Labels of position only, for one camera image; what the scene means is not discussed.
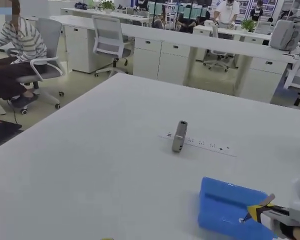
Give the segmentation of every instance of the floor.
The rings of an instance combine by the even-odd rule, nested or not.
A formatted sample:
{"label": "floor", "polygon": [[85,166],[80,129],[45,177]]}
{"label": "floor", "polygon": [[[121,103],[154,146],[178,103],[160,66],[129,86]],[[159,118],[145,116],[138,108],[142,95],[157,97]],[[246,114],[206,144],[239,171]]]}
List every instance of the floor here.
{"label": "floor", "polygon": [[[58,46],[58,56],[61,59],[63,67],[68,71],[67,53],[65,51],[64,39],[62,37],[60,38]],[[6,54],[0,52],[0,58],[4,57],[6,57]],[[128,59],[128,66],[124,66],[124,61],[119,61],[118,67],[125,68],[132,73],[132,63],[133,60],[131,58]],[[196,62],[189,81],[189,86],[192,88],[208,90],[221,94],[233,95],[236,71],[237,70],[235,68],[230,68],[227,73],[218,71],[217,69],[208,70],[208,68],[203,66],[201,62]],[[101,84],[107,79],[107,77],[107,73],[101,73],[99,77],[95,77],[94,74],[69,71],[64,77],[47,80],[40,86],[42,88],[46,88],[50,93],[54,93],[54,96],[59,96],[58,91],[65,92],[64,97],[58,97],[60,99],[61,106],[65,106],[90,89]],[[280,94],[273,98],[273,104],[280,106],[293,105],[295,100],[294,97],[286,97],[285,95],[282,96],[282,94]],[[7,102],[2,101],[1,99],[0,104],[7,112],[6,115],[0,115],[0,119],[9,122],[15,122],[16,117],[17,122],[22,125],[23,130],[30,128],[37,122],[57,111],[53,105],[49,105],[40,101],[40,98],[38,101],[29,106],[27,115],[21,115],[18,110],[16,110],[14,115],[13,109],[9,107]]]}

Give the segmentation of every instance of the blue plastic box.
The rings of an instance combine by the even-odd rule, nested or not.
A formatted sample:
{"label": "blue plastic box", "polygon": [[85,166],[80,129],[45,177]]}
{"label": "blue plastic box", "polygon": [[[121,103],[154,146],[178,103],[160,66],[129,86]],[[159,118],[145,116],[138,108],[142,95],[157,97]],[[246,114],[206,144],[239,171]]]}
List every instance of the blue plastic box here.
{"label": "blue plastic box", "polygon": [[247,206],[257,205],[267,197],[261,191],[204,177],[200,190],[198,223],[205,228],[237,240],[272,240],[276,235],[253,219],[240,223]]}

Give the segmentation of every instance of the shoe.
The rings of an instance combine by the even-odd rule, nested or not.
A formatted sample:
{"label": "shoe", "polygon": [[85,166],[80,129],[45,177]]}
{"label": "shoe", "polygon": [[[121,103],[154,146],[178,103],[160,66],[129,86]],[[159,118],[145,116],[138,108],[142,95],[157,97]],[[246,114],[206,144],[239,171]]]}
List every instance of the shoe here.
{"label": "shoe", "polygon": [[22,109],[23,107],[29,105],[30,103],[34,102],[38,99],[38,95],[34,94],[33,97],[26,97],[21,95],[16,100],[12,100],[12,106],[16,109]]}

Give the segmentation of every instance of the laptop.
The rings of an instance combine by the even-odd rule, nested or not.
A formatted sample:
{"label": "laptop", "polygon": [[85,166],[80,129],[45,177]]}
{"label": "laptop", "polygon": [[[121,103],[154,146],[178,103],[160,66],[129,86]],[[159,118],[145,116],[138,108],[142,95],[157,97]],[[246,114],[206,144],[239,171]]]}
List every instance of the laptop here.
{"label": "laptop", "polygon": [[21,133],[21,127],[20,124],[0,120],[0,145]]}

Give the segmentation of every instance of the electrical outlet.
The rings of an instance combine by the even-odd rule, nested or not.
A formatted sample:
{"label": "electrical outlet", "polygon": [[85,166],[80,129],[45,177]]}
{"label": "electrical outlet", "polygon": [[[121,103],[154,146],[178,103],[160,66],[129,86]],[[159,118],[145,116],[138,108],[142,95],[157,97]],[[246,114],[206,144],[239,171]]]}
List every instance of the electrical outlet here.
{"label": "electrical outlet", "polygon": [[[166,134],[160,134],[159,137],[164,138],[164,139],[169,139],[169,140],[174,139],[172,132],[167,132]],[[218,144],[218,143],[215,143],[215,142],[207,140],[207,139],[203,140],[203,139],[196,139],[193,137],[186,136],[185,140],[184,140],[184,144],[194,146],[197,148],[201,148],[201,149],[206,149],[206,150],[213,151],[216,153],[228,155],[231,157],[237,157],[235,152],[233,151],[233,149],[230,146],[224,145],[224,144],[223,145]]]}

